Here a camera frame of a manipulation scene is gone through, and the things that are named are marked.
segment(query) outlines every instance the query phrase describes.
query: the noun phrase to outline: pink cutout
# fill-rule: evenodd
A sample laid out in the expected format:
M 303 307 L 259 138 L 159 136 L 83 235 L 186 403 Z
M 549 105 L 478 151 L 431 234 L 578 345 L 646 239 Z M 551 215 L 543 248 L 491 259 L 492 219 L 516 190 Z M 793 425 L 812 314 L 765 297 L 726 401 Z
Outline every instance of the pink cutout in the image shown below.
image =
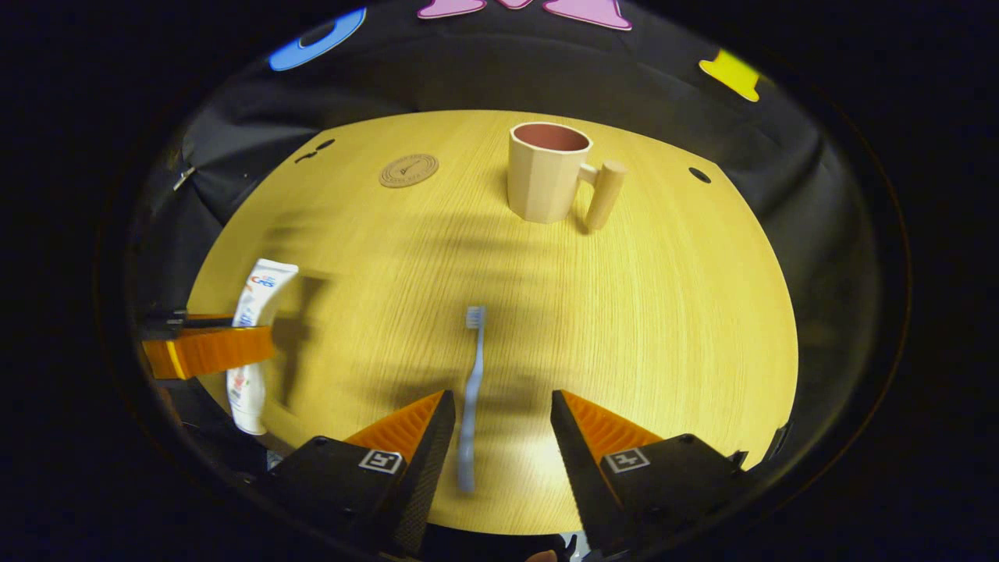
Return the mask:
M 486 0 L 433 0 L 430 6 L 417 12 L 417 17 L 422 20 L 446 18 L 478 12 L 485 7 Z
M 543 8 L 555 15 L 610 29 L 631 29 L 631 22 L 621 17 L 617 0 L 551 0 L 545 2 Z
M 527 4 L 530 4 L 530 0 L 497 0 L 497 2 L 506 6 L 510 10 L 519 10 Z

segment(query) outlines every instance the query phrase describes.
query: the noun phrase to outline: toothpaste tube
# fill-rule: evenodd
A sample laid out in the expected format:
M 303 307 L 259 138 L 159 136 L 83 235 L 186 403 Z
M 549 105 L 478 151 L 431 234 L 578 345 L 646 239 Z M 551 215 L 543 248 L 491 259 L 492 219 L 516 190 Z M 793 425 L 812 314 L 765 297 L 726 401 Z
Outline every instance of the toothpaste tube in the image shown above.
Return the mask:
M 267 326 L 274 322 L 278 313 L 276 297 L 298 273 L 297 265 L 257 260 L 236 305 L 233 326 Z M 267 433 L 260 422 L 267 396 L 262 363 L 229 369 L 226 373 L 226 393 L 236 427 L 251 435 Z

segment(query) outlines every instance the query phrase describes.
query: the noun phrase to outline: mug handle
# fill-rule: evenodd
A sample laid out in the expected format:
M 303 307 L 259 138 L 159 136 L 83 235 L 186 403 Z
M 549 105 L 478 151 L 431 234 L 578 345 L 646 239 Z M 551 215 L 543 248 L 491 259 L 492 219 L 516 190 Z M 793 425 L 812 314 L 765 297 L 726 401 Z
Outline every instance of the mug handle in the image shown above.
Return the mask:
M 589 202 L 589 210 L 586 211 L 587 228 L 599 230 L 607 223 L 626 173 L 627 168 L 614 160 L 604 162 L 599 171 L 585 162 L 579 167 L 579 179 L 593 185 L 593 200 Z

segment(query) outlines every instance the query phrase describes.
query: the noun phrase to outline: toothbrush bristles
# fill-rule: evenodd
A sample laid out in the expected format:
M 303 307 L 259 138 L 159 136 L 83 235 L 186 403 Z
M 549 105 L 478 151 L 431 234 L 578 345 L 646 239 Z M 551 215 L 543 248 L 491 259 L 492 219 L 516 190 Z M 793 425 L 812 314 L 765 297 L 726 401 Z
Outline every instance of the toothbrush bristles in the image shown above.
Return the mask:
M 470 306 L 469 311 L 465 314 L 465 326 L 470 330 L 479 329 L 485 322 L 484 316 L 486 316 L 485 306 Z

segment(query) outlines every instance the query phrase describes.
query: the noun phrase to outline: round cork coaster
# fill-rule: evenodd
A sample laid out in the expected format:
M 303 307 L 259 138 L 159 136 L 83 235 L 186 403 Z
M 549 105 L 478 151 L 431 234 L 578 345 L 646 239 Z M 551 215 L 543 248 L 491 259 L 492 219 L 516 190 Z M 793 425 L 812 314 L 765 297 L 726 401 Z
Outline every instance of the round cork coaster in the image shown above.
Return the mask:
M 437 169 L 437 158 L 430 154 L 411 154 L 386 166 L 379 181 L 386 187 L 409 187 L 433 176 Z

